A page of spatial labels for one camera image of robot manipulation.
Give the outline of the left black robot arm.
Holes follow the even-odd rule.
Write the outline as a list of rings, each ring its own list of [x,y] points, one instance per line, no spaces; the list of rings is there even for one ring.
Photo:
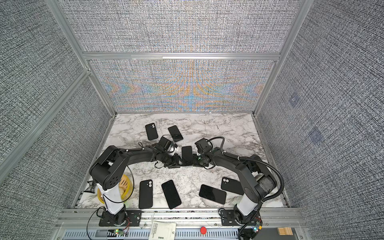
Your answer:
[[[161,151],[154,146],[141,149],[120,149],[109,146],[90,167],[89,173],[101,189],[107,212],[115,217],[125,207],[119,191],[119,182],[125,168],[141,162],[161,162],[165,167],[181,161],[181,156]]]

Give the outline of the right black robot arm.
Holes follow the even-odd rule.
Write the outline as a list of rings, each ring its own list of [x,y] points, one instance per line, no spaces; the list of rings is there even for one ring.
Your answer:
[[[234,207],[234,219],[240,225],[250,223],[258,216],[263,203],[278,197],[284,190],[285,183],[280,172],[257,155],[243,157],[208,147],[192,156],[200,167],[212,164],[237,174],[244,192]]]

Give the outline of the black phone screen up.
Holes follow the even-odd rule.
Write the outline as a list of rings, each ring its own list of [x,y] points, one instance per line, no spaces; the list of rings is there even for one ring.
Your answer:
[[[183,166],[193,165],[193,150],[191,146],[182,147],[182,163]]]

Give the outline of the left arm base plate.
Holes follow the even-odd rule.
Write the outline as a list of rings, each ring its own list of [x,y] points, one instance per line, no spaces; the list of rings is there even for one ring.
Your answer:
[[[102,213],[99,221],[99,227],[138,227],[142,218],[142,211],[119,211],[116,215],[112,215],[108,211]]]

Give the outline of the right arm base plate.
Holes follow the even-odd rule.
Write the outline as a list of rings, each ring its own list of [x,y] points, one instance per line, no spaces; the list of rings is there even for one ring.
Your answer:
[[[236,221],[233,210],[219,209],[219,215],[221,218],[222,226],[240,226]]]

